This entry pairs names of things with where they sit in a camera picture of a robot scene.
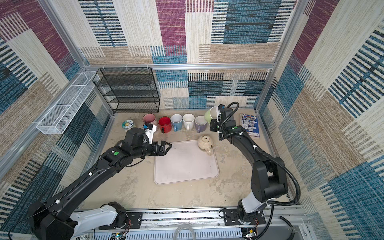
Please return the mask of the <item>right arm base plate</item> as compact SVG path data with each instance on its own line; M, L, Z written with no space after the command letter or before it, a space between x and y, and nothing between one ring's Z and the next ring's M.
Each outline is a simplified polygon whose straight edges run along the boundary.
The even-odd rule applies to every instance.
M235 225L264 225L266 219L264 213L246 213L239 207L236 209L223 208L219 210L219 217L224 219L225 226Z

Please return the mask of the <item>purple mug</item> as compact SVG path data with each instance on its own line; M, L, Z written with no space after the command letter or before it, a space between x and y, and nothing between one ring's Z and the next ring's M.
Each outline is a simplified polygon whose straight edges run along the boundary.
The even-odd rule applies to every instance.
M202 133L207 129L208 122L204 116L197 116L195 118L195 128L197 133Z

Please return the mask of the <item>blue mug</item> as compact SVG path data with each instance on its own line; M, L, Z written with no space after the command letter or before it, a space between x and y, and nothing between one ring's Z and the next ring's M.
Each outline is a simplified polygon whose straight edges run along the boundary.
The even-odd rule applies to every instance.
M183 126L183 116L180 114L174 114L171 116L171 123L175 132L180 131Z

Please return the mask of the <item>pink ghost pattern mug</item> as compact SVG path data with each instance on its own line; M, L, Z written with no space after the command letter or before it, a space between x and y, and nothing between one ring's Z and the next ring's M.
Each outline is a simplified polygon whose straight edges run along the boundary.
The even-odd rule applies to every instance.
M157 120L156 120L156 115L155 114L145 114L143 116L143 122L144 122L144 125L143 125L143 128L146 130L146 129L150 129L150 124L152 124L152 128L151 130L153 132L156 132L157 131Z

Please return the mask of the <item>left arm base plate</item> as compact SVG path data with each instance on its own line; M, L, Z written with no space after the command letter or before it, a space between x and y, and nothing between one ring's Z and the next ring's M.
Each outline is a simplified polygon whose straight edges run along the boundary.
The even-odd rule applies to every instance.
M126 212L126 224L123 229L140 229L142 224L143 212Z

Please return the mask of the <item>light green mug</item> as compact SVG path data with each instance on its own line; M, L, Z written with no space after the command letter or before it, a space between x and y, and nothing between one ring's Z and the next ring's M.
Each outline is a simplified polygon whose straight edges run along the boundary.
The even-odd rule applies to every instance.
M217 119L218 115L218 107L212 107L209 110L206 111L204 114L204 118L208 123L211 123L212 120Z

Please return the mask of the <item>white mug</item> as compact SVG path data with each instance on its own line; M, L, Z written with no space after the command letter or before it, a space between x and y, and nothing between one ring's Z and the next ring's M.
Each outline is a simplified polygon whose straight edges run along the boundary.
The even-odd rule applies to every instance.
M195 125L195 116L193 114L183 115L183 123L186 130L188 131L192 130Z

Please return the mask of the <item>red mug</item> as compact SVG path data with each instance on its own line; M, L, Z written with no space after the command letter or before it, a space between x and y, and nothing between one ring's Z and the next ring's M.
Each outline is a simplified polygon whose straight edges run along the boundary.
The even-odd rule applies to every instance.
M161 117L158 120L159 128L162 134L169 133L172 130L172 122L169 117Z

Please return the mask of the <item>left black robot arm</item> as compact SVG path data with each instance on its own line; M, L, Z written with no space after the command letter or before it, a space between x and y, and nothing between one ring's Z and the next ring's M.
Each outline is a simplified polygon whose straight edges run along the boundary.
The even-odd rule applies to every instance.
M162 157L171 147L172 144L166 141L151 141L143 129L128 130L123 140L100 155L97 162L72 184L45 202L30 205L28 215L33 234L39 240L70 240L99 227L127 227L126 209L116 202L77 214L75 210L108 179L124 168L133 167L135 159Z

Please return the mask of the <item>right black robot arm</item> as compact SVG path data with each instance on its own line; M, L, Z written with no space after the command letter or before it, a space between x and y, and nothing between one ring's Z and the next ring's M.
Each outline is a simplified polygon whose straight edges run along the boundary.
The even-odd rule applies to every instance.
M289 206L278 198L288 193L287 170L284 161L274 158L261 149L246 129L236 124L234 114L239 104L214 107L216 117L211 120L210 131L219 134L219 140L227 140L249 161L252 167L251 192L237 206L238 221L249 224L269 205Z

